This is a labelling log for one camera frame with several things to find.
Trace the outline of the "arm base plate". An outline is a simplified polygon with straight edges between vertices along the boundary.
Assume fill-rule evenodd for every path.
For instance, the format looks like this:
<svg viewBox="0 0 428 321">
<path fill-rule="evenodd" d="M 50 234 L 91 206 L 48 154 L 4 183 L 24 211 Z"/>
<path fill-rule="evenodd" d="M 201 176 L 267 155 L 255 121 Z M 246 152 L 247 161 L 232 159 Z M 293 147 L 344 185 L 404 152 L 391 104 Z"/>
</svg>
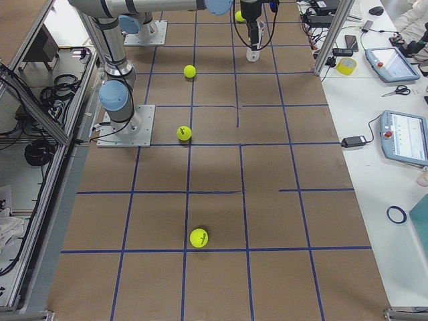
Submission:
<svg viewBox="0 0 428 321">
<path fill-rule="evenodd" d="M 153 20 L 147 24 L 132 22 L 123 31 L 126 36 L 124 45 L 128 47 L 153 47 L 165 44 L 168 21 Z"/>
<path fill-rule="evenodd" d="M 111 122 L 107 112 L 104 113 L 104 122 L 109 122 L 107 126 L 102 126 L 100 136 L 97 140 L 99 148 L 130 148 L 150 146 L 152 128 L 154 123 L 156 106 L 152 104 L 137 105 L 134 108 L 134 116 L 130 122 L 118 134 L 114 132 L 120 130 L 125 123 Z"/>
</svg>

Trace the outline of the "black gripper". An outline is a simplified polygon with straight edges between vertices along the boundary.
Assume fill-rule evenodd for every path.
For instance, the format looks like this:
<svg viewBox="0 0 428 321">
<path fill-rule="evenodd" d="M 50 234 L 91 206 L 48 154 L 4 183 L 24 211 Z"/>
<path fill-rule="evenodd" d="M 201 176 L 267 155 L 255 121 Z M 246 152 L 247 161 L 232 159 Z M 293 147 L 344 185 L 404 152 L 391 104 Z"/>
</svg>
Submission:
<svg viewBox="0 0 428 321">
<path fill-rule="evenodd" d="M 259 29 L 257 19 L 261 16 L 262 0 L 241 0 L 241 14 L 249 29 L 249 47 L 257 51 L 259 45 Z"/>
</svg>

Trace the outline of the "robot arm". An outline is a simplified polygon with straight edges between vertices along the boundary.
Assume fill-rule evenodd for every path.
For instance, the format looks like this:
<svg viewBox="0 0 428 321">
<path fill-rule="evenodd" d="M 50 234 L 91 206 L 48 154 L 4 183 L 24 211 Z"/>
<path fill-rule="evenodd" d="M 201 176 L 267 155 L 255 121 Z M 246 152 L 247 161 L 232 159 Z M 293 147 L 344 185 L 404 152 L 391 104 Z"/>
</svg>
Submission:
<svg viewBox="0 0 428 321">
<path fill-rule="evenodd" d="M 263 46 L 264 24 L 258 20 L 264 1 L 241 1 L 240 11 L 235 12 L 235 23 L 247 26 L 247 40 L 241 40 L 250 55 L 256 56 Z M 126 46 L 152 47 L 165 44 L 168 22 L 154 20 L 151 12 L 130 13 L 118 18 Z"/>
<path fill-rule="evenodd" d="M 108 80 L 101 86 L 99 99 L 110 117 L 114 134 L 126 136 L 141 128 L 136 115 L 133 86 L 136 70 L 128 59 L 120 20 L 140 16 L 142 23 L 152 23 L 154 11 L 208 10 L 214 15 L 227 13 L 231 1 L 70 1 L 76 11 L 89 19 L 87 29 L 93 29 L 90 39 L 105 59 Z"/>
</svg>

